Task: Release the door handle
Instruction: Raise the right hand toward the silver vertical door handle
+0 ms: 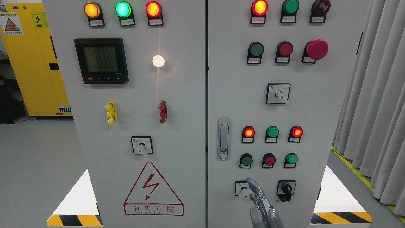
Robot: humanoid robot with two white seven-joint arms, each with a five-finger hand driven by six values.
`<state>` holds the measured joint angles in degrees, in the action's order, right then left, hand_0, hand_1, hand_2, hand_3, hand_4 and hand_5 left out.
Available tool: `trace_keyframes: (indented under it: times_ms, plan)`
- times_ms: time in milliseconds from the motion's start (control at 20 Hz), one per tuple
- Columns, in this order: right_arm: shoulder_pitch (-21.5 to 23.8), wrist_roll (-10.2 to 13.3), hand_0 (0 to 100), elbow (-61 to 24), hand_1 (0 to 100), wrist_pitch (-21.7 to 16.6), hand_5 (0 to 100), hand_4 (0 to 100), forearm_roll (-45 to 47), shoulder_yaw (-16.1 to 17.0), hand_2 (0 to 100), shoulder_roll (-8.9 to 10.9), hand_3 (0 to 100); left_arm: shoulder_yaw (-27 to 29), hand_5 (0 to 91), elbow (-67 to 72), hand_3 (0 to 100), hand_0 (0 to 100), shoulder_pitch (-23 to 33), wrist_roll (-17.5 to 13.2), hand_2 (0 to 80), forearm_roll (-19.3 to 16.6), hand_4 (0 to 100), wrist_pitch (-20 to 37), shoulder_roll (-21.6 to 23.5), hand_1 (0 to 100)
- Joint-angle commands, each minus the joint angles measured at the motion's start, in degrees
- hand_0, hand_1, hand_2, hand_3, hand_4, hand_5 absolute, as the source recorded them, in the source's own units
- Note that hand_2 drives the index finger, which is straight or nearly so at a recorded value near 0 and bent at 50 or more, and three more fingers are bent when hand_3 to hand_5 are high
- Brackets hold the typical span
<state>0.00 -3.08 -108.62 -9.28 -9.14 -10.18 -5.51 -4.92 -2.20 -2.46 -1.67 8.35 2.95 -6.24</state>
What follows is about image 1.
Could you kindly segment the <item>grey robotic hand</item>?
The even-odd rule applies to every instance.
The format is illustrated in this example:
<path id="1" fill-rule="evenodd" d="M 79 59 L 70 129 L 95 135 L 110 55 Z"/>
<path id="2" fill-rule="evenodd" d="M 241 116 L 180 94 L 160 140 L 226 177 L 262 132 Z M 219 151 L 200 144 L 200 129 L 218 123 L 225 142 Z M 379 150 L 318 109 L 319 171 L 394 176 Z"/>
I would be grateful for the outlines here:
<path id="1" fill-rule="evenodd" d="M 254 228 L 283 228 L 282 220 L 271 206 L 261 187 L 251 178 L 246 179 L 252 194 L 249 198 L 255 206 L 250 208 L 250 217 Z"/>

